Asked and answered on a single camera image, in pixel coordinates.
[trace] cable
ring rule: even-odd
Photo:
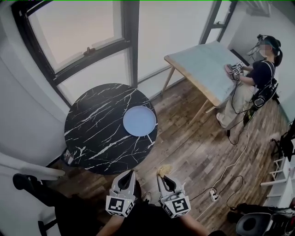
[[[219,180],[218,180],[218,181],[212,186],[212,188],[214,188],[215,185],[216,185],[216,184],[222,179],[222,177],[223,177],[224,173],[226,172],[227,168],[229,168],[229,167],[231,167],[231,166],[234,166],[234,165],[238,162],[238,160],[240,159],[240,157],[243,155],[243,153],[244,153],[245,150],[247,149],[248,142],[249,142],[249,125],[248,125],[248,128],[247,128],[247,144],[246,144],[246,146],[245,146],[244,151],[241,153],[241,155],[239,156],[239,158],[236,160],[236,162],[235,162],[234,164],[229,165],[229,166],[227,166],[227,167],[225,168],[225,170],[224,170],[224,172],[222,173],[220,179],[219,179]]]
[[[232,206],[229,206],[229,205],[228,205],[228,202],[229,202],[230,198],[231,198],[233,195],[235,195],[235,194],[241,189],[241,187],[243,186],[243,184],[244,184],[244,177],[241,176],[241,175],[238,175],[238,176],[236,176],[236,177],[233,177],[233,178],[232,178],[232,179],[226,184],[226,186],[220,191],[220,193],[218,194],[218,197],[219,197],[219,195],[225,190],[225,188],[229,185],[229,183],[231,183],[233,180],[235,180],[235,179],[238,178],[238,177],[241,177],[241,178],[242,178],[242,183],[241,183],[239,189],[238,189],[236,192],[234,192],[232,195],[230,195],[229,198],[227,199],[227,201],[226,201],[226,205],[227,205],[227,207],[229,207],[229,208],[234,208],[234,207],[232,207]]]
[[[214,190],[217,192],[217,189],[216,189],[216,188],[214,188],[214,187],[210,187],[210,188],[205,189],[202,193],[200,193],[199,195],[197,195],[197,196],[194,197],[193,199],[197,198],[198,196],[201,196],[203,193],[205,193],[205,192],[206,192],[207,190],[209,190],[209,189],[214,189]]]
[[[209,209],[209,208],[210,208],[210,207],[211,207],[211,206],[212,206],[214,203],[215,203],[215,201],[214,201],[214,202],[212,202],[212,203],[211,203],[211,205],[210,205],[210,206],[208,206],[206,210],[208,210],[208,209]]]
[[[232,128],[234,128],[236,125],[238,125],[239,123],[236,123],[233,127],[231,127],[229,130],[228,130],[228,132],[230,132],[230,130],[232,129]],[[236,141],[236,143],[233,143],[231,140],[230,140],[230,135],[229,135],[229,133],[228,133],[228,135],[227,135],[227,138],[228,138],[228,140],[230,141],[230,143],[232,144],[232,145],[237,145],[238,143],[239,143],[239,140],[240,140],[240,135],[242,134],[242,132],[244,131],[245,129],[242,129],[242,131],[239,133],[239,135],[238,135],[238,140]]]
[[[236,178],[238,178],[238,177],[242,177],[242,184],[240,185],[240,187],[239,187],[239,189],[236,191],[236,192],[234,192],[232,195],[230,195],[230,197],[227,199],[227,201],[226,201],[226,205],[229,207],[229,208],[232,208],[232,207],[230,207],[229,205],[228,205],[228,201],[229,201],[229,199],[234,195],[234,194],[236,194],[240,189],[241,189],[241,187],[242,187],[242,185],[244,184],[244,178],[243,178],[243,176],[241,176],[241,175],[239,175],[239,176],[236,176],[236,177],[234,177],[234,178],[232,178],[227,184],[226,184],[226,186],[220,191],[220,193],[219,193],[219,195],[217,196],[217,197],[219,197],[220,196],[220,194],[221,194],[221,192],[227,187],[227,185],[229,185],[229,183],[230,182],[232,182],[233,180],[235,180]],[[215,203],[215,201],[213,202],[213,203],[211,203],[211,205],[210,206],[208,206],[207,208],[206,208],[206,210],[204,210],[203,212],[202,212],[202,214],[201,215],[199,215],[195,220],[197,220],[198,218],[200,218],[213,204]]]

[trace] white sneaker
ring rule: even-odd
[[[216,114],[216,119],[218,120],[218,122],[219,122],[219,124],[220,124],[220,126],[222,127],[222,128],[226,128],[227,126],[225,126],[225,125],[223,125],[222,123],[221,123],[221,114],[220,113],[217,113]]]
[[[142,196],[142,201],[148,201],[151,202],[152,200],[152,194],[151,192],[146,192],[143,196]]]

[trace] black t-shirt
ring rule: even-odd
[[[196,236],[180,218],[171,219],[159,206],[135,204],[115,236]],[[222,231],[208,236],[226,236]]]
[[[275,66],[270,61],[255,61],[253,70],[247,74],[247,77],[253,78],[257,88],[262,89],[271,81],[275,72]]]

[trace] khaki pants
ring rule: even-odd
[[[247,85],[243,82],[240,82],[237,85],[236,92],[234,98],[231,96],[230,99],[227,101],[224,111],[219,115],[219,122],[225,128],[227,127],[237,116],[237,113],[240,113],[244,105],[247,102],[250,102],[253,95],[255,93],[255,87],[252,85]]]

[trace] white cable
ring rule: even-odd
[[[212,188],[214,188],[214,186],[215,186],[215,185],[216,185],[216,184],[222,179],[222,177],[223,177],[224,173],[226,172],[227,168],[229,168],[229,167],[231,167],[231,166],[234,166],[234,165],[238,162],[238,160],[240,159],[240,157],[243,155],[243,153],[244,153],[245,150],[247,149],[248,142],[249,142],[249,124],[248,124],[248,128],[247,128],[247,144],[246,144],[246,146],[245,146],[244,151],[241,153],[241,155],[239,156],[239,158],[236,160],[236,162],[235,162],[234,164],[229,165],[229,166],[227,166],[227,167],[225,168],[225,170],[224,170],[224,172],[222,173],[220,179],[219,179],[219,180],[218,180],[218,181],[212,186]]]
[[[206,210],[208,210],[208,209],[209,209],[214,203],[215,203],[215,201],[214,201],[210,206],[208,206]]]
[[[222,173],[222,175],[221,175],[221,178],[212,186],[212,188],[211,188],[211,190],[214,188],[214,186],[222,179],[222,177],[223,177],[223,175],[224,175],[224,173],[226,172],[226,170],[227,170],[227,168],[229,168],[229,167],[231,167],[231,166],[234,166],[237,162],[238,162],[238,160],[240,159],[240,157],[243,155],[243,153],[245,152],[245,150],[247,149],[247,146],[248,146],[248,142],[249,142],[249,124],[248,124],[248,128],[247,128],[247,144],[246,144],[246,146],[245,146],[245,149],[244,149],[244,151],[241,153],[241,155],[239,156],[239,158],[236,160],[236,162],[234,163],[234,164],[232,164],[232,165],[229,165],[229,166],[227,166],[226,168],[225,168],[225,170],[224,170],[224,172]],[[198,218],[200,218],[214,203],[215,203],[216,201],[214,201],[213,203],[211,203],[211,205],[210,206],[208,206],[207,207],[207,209],[206,210],[204,210],[203,212],[202,212],[202,214],[201,215],[199,215],[198,216]]]

